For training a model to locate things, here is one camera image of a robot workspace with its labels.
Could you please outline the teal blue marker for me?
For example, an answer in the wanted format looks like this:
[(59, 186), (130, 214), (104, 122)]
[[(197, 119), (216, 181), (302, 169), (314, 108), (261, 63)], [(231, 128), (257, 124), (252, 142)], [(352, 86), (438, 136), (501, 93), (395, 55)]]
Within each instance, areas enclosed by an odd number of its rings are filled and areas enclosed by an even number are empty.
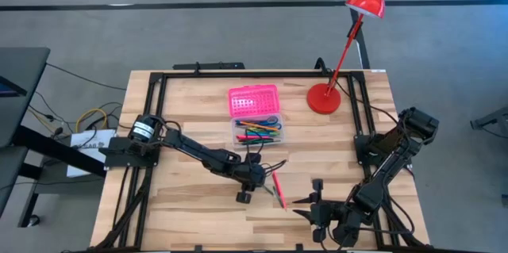
[(280, 131), (272, 131), (268, 129), (259, 129), (259, 128), (248, 128), (246, 130), (248, 135), (259, 135), (259, 136), (279, 136)]

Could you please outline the black aluminium table frame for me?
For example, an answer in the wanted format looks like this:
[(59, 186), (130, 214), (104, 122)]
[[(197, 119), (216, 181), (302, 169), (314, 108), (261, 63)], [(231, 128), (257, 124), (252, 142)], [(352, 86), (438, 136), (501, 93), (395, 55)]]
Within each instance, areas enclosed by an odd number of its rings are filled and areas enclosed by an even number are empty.
[(171, 149), (161, 152), (154, 168), (144, 223), (145, 251), (292, 250), (301, 244), (318, 250), (307, 220), (298, 215), (315, 178), (324, 181), (328, 199), (343, 200), (363, 177), (353, 138), (371, 130), (393, 128), (396, 110), (387, 75), (365, 71), (364, 84), (341, 79), (346, 94), (370, 102), (352, 106), (344, 99), (330, 115), (313, 112), (306, 102), (309, 88), (323, 82), (320, 71), (173, 71), (164, 98), (151, 84), (148, 71), (133, 71), (120, 114), (120, 134), (126, 135), (145, 110), (160, 110), (183, 132), (210, 148), (233, 150), (227, 93), (230, 89), (273, 84), (279, 91), (285, 140), (265, 147), (265, 163), (279, 164), (279, 180), (287, 208), (265, 190), (256, 190), (249, 204), (236, 202), (237, 182), (218, 177), (192, 158)]

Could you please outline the red desk lamp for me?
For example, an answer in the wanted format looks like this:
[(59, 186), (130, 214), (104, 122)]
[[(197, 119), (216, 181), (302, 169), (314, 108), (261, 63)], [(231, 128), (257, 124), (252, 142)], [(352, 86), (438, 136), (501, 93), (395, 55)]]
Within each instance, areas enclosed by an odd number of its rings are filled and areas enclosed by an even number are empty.
[(348, 50), (352, 42), (356, 39), (357, 33), (360, 31), (364, 16), (383, 18), (385, 13), (384, 0), (347, 0), (345, 5), (360, 15), (347, 35), (348, 40), (344, 46), (337, 68), (333, 72), (332, 78), (328, 83), (318, 83), (312, 86), (306, 97), (309, 107), (314, 112), (320, 114), (331, 114), (335, 112), (341, 104), (340, 92), (335, 87), (336, 80), (348, 54)]

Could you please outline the grey side desk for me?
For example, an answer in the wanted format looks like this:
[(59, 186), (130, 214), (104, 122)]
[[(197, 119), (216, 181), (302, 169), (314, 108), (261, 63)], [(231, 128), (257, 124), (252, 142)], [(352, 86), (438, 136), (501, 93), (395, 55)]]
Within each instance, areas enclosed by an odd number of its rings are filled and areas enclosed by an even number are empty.
[(25, 162), (35, 151), (105, 178), (104, 163), (21, 124), (47, 64), (50, 49), (0, 48), (0, 216), (19, 176), (38, 181), (43, 172)]

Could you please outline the black pen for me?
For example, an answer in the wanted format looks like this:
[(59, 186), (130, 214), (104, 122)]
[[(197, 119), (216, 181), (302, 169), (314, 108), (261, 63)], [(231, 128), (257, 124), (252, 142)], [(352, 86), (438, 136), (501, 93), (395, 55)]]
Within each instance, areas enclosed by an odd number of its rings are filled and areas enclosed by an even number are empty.
[(277, 144), (281, 143), (281, 140), (276, 139), (254, 139), (254, 140), (239, 140), (241, 145), (261, 145), (261, 144)]

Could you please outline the grey stand leg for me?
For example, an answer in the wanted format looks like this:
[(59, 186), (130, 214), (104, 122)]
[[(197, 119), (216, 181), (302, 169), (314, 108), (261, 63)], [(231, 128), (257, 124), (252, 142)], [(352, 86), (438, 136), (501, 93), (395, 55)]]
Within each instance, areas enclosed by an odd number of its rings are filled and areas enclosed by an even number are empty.
[(481, 118), (470, 121), (471, 128), (480, 130), (484, 126), (497, 124), (501, 133), (508, 135), (508, 106), (495, 110)]

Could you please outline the clear pencil box pink lid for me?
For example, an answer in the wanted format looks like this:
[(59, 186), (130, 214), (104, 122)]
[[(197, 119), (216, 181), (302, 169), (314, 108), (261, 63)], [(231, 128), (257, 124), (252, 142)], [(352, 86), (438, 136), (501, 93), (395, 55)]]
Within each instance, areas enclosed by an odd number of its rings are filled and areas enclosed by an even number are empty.
[(260, 120), (270, 116), (279, 118), (282, 128), (279, 136), (263, 136), (264, 139), (285, 140), (284, 121), (280, 113), (279, 92), (274, 84), (251, 85), (231, 88), (228, 92), (229, 114), (231, 116), (232, 139), (235, 148), (261, 147), (275, 144), (241, 145), (236, 136), (247, 136), (247, 126), (235, 125), (235, 120)]

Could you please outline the black bar device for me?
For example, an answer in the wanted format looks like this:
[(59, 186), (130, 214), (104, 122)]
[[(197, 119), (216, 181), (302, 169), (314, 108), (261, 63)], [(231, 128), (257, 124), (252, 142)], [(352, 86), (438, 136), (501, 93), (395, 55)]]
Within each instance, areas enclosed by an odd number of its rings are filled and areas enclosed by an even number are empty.
[(242, 62), (234, 62), (234, 63), (182, 63), (182, 64), (174, 64), (172, 67), (174, 70), (235, 70), (235, 69), (245, 69), (245, 65)]

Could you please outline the white printed paper sheet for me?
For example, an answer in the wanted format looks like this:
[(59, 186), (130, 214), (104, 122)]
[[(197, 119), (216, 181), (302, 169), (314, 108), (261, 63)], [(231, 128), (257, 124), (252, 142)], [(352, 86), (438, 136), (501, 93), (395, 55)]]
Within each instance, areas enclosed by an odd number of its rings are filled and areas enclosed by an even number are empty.
[(117, 132), (114, 129), (86, 130), (73, 134), (70, 146), (82, 154), (104, 163), (106, 156), (99, 151), (99, 148), (109, 147), (110, 139), (116, 135)]

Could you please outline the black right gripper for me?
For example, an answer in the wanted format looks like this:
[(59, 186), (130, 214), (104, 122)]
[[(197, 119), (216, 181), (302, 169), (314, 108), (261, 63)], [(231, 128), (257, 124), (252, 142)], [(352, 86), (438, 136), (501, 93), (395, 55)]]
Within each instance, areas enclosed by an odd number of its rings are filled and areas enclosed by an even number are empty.
[(308, 197), (293, 201), (294, 204), (311, 204), (310, 211), (294, 209), (293, 212), (307, 219), (315, 226), (312, 236), (315, 243), (325, 240), (326, 232), (333, 220), (338, 224), (345, 222), (345, 207), (341, 201), (327, 201), (322, 198), (323, 180), (312, 180), (313, 193)]

